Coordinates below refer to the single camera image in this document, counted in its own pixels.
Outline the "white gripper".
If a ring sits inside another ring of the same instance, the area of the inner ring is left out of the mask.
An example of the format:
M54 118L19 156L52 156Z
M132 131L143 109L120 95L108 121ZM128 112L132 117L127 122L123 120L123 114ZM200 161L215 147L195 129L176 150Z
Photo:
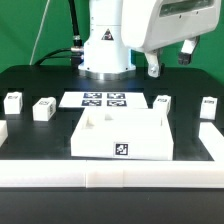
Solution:
M220 10L221 0L123 0L122 40L133 50L148 52L148 75L157 78L155 49L185 40L178 63L189 65L199 36L217 27Z

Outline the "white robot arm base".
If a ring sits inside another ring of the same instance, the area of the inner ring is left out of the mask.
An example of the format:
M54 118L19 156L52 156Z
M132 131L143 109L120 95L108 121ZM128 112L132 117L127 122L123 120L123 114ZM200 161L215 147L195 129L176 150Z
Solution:
M89 0L90 35L84 43L79 73L92 79L120 80L132 77L136 67L131 50L121 39L123 0Z

